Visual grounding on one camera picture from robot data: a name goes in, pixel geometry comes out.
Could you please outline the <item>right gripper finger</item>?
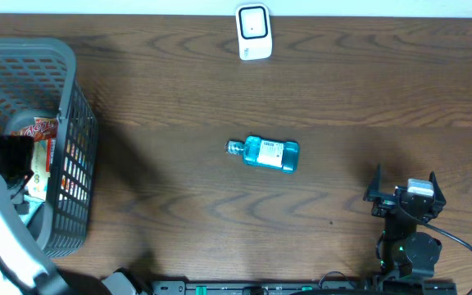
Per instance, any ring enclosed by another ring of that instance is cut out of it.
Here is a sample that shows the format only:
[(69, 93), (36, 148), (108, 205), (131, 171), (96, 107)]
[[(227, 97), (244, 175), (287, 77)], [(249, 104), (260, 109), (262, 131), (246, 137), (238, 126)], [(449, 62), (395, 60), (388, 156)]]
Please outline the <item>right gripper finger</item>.
[(367, 202), (379, 202), (383, 199), (383, 194), (379, 191), (381, 184), (381, 165), (376, 166), (376, 171), (374, 173), (374, 178), (371, 180), (368, 185), (363, 200)]
[(443, 195), (442, 190), (440, 189), (438, 185), (436, 175), (433, 171), (429, 175), (429, 181), (433, 185), (433, 196), (434, 196), (434, 201), (433, 201), (433, 204), (431, 205), (430, 213), (432, 217), (438, 217), (438, 215), (442, 212), (443, 208), (446, 206), (447, 201)]

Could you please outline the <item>blue mouthwash bottle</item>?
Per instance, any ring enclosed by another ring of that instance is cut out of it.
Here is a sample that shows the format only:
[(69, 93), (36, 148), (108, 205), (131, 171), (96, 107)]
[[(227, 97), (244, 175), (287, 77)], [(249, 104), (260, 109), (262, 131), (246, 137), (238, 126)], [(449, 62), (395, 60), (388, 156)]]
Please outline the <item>blue mouthwash bottle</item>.
[(297, 170), (300, 147), (293, 141), (282, 142), (249, 135), (244, 141), (229, 140), (225, 151), (241, 156), (245, 165), (293, 174)]

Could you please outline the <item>red Top chocolate bar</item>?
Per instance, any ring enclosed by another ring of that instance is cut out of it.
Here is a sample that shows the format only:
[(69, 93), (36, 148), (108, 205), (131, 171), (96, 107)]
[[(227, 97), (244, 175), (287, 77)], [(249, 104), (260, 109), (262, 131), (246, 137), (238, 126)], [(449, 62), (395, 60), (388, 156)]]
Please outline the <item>red Top chocolate bar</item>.
[(13, 136), (27, 136), (35, 142), (49, 140), (57, 136), (58, 121), (54, 118), (35, 117), (34, 124), (18, 131), (12, 131)]

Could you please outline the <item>yellow snack bag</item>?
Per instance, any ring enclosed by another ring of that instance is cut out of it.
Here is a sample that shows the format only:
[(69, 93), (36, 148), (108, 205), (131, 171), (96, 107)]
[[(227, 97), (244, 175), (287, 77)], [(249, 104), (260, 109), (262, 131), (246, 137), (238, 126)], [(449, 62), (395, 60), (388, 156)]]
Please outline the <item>yellow snack bag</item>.
[(34, 143), (31, 170), (34, 172), (32, 179), (27, 183), (28, 194), (39, 200), (45, 201), (48, 191), (48, 179), (55, 152), (56, 139), (49, 138)]

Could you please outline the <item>teal wet wipes pack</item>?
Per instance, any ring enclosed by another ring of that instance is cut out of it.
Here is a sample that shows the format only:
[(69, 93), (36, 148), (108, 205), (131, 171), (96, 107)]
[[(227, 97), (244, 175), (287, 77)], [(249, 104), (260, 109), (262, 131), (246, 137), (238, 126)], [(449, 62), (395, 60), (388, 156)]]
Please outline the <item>teal wet wipes pack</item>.
[(24, 225), (29, 224), (44, 203), (43, 199), (29, 195), (24, 196), (24, 201), (20, 204), (20, 210), (17, 211)]

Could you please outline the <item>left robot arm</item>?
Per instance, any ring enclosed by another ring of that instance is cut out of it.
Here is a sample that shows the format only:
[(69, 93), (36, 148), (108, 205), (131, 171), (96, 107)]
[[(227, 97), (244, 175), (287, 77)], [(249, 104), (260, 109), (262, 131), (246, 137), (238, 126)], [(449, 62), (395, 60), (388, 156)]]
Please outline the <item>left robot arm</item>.
[(120, 268), (105, 279), (60, 270), (44, 255), (13, 205), (32, 179), (34, 140), (0, 137), (0, 294), (151, 294)]

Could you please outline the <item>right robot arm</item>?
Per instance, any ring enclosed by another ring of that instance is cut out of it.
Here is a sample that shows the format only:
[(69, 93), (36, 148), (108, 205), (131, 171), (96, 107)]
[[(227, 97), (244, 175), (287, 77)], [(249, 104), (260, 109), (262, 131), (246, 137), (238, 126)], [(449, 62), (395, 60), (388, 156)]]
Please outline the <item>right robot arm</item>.
[(372, 203), (371, 215), (384, 219), (384, 230), (376, 245), (382, 272), (378, 281), (433, 277), (442, 243), (419, 232), (417, 226), (437, 218), (446, 205), (435, 174), (427, 180), (409, 179), (406, 186), (397, 186), (392, 194), (382, 192), (380, 187), (381, 168), (377, 167), (363, 199)]

